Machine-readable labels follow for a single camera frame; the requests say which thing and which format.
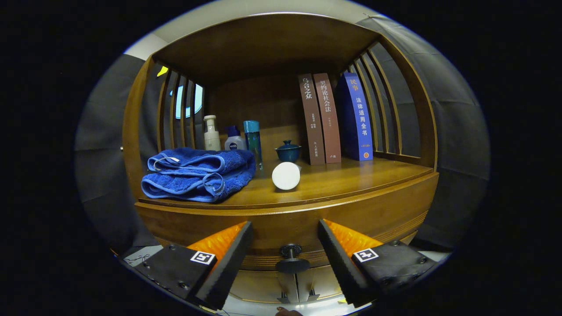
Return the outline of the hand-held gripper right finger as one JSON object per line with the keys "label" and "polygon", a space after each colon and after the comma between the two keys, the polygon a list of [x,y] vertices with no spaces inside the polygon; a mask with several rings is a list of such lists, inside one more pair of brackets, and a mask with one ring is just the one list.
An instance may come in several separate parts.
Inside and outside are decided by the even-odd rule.
{"label": "hand-held gripper right finger", "polygon": [[319,220],[317,236],[347,303],[355,307],[403,294],[440,265],[400,240],[383,243],[327,219]]}

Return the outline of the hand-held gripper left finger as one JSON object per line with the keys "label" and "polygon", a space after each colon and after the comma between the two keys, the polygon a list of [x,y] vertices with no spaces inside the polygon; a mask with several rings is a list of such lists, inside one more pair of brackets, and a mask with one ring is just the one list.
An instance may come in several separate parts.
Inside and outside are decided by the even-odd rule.
{"label": "hand-held gripper left finger", "polygon": [[185,302],[219,310],[252,240],[252,223],[244,221],[188,247],[169,244],[133,270]]}

